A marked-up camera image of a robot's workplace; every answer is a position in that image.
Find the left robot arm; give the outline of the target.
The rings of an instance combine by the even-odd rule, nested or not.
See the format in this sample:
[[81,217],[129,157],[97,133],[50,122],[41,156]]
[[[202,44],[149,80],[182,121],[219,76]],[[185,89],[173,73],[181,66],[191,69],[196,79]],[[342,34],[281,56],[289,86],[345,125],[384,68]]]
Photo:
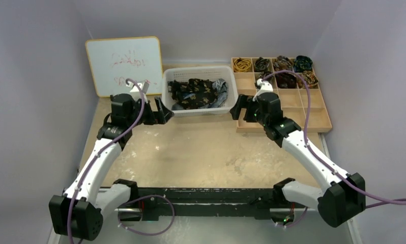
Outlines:
[[116,158],[132,136],[132,129],[140,124],[163,125],[174,116],[160,98],[156,98],[157,111],[141,95],[134,99],[130,94],[110,97],[111,113],[100,128],[88,162],[76,180],[60,196],[52,196],[49,210],[55,233],[66,235],[70,243],[75,239],[94,240],[100,233],[103,221],[120,205],[132,208],[147,199],[160,198],[170,209],[173,204],[160,195],[140,196],[137,183],[118,179],[105,192],[101,184]]

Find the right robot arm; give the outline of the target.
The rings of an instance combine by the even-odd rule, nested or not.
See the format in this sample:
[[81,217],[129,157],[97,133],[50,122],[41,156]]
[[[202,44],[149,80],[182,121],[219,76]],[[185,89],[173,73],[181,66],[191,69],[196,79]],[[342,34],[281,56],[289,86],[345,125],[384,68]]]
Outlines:
[[240,94],[230,110],[238,120],[244,111],[244,121],[260,124],[266,136],[290,153],[313,176],[319,187],[311,187],[294,179],[274,185],[273,200],[280,207],[291,202],[315,209],[331,227],[338,227],[366,209],[365,180],[350,174],[332,162],[305,135],[292,119],[285,117],[280,99],[275,93],[256,97]]

